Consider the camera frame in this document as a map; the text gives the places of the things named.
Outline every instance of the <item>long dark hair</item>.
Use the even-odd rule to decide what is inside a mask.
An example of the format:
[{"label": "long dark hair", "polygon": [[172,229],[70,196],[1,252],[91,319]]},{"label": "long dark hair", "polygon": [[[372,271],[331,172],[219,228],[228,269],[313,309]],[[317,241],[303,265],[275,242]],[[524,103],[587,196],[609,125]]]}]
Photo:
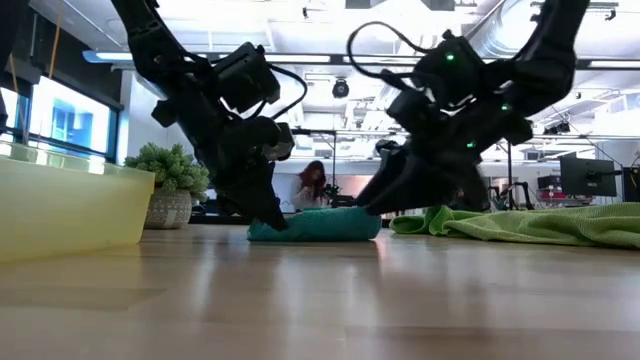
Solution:
[{"label": "long dark hair", "polygon": [[[313,180],[311,177],[311,174],[314,171],[320,171],[320,177],[318,177],[317,180]],[[313,189],[314,199],[317,199],[324,194],[324,185],[327,182],[327,176],[324,173],[324,164],[321,161],[315,160],[310,162],[309,165],[307,165],[307,168],[298,174],[298,176],[302,179],[303,187],[310,187]]]}]

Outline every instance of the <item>security camera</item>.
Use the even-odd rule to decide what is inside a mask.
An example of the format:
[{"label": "security camera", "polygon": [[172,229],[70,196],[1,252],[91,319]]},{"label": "security camera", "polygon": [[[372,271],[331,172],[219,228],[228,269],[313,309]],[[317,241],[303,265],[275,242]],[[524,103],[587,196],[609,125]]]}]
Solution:
[{"label": "security camera", "polygon": [[333,97],[336,99],[343,99],[349,96],[349,85],[347,85],[346,79],[337,79],[335,85],[333,85]]}]

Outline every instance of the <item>potted plant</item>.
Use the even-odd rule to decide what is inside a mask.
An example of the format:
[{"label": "potted plant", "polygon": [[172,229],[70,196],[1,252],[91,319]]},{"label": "potted plant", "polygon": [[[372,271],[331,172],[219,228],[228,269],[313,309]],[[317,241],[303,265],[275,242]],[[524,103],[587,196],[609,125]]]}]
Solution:
[{"label": "potted plant", "polygon": [[209,171],[185,154],[182,145],[169,150],[149,143],[138,156],[127,157],[125,166],[156,174],[145,229],[178,229],[189,222],[193,201],[207,199]]}]

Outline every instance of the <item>teal towel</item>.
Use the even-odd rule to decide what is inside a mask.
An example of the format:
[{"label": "teal towel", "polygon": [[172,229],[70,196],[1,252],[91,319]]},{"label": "teal towel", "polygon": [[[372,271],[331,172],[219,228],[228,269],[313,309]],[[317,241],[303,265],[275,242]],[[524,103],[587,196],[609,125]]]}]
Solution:
[{"label": "teal towel", "polygon": [[367,215],[362,208],[306,210],[287,219],[289,228],[276,231],[254,222],[247,231],[249,241],[337,242],[367,241],[382,227],[379,216]]},{"label": "teal towel", "polygon": [[472,213],[432,207],[423,216],[400,216],[398,234],[428,234],[521,243],[640,248],[640,204]]}]

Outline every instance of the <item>computer monitor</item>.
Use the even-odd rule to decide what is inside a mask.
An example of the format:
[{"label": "computer monitor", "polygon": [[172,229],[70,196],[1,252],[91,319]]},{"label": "computer monitor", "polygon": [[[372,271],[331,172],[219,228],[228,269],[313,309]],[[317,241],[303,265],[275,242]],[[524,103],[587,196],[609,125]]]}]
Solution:
[{"label": "computer monitor", "polygon": [[617,196],[613,161],[560,158],[560,182],[565,195]]}]

